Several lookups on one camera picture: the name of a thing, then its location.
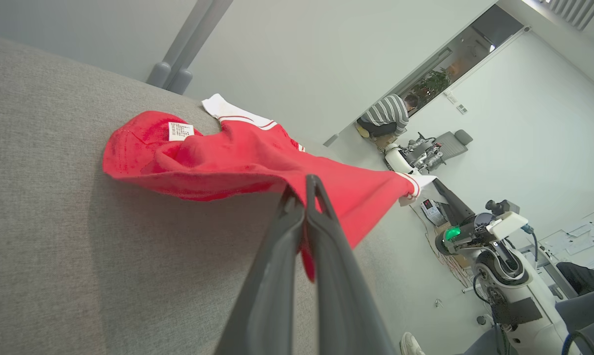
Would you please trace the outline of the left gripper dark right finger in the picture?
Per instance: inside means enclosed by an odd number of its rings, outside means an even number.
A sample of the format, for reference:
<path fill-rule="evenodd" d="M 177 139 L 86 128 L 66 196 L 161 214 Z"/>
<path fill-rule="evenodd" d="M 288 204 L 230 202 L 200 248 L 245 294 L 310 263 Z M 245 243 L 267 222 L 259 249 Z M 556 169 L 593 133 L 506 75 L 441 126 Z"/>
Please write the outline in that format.
<path fill-rule="evenodd" d="M 314 258 L 321 355 L 394 355 L 396 349 L 319 177 L 306 177 L 306 234 Z"/>

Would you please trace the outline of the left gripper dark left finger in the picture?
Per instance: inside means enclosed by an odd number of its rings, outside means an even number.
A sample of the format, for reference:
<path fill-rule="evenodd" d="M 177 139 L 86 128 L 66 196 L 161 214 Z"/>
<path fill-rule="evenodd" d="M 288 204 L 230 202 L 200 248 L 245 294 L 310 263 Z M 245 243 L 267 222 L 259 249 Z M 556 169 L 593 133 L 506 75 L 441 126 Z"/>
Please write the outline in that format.
<path fill-rule="evenodd" d="M 305 207 L 286 188 L 215 352 L 218 355 L 289 355 L 294 322 L 295 257 Z"/>

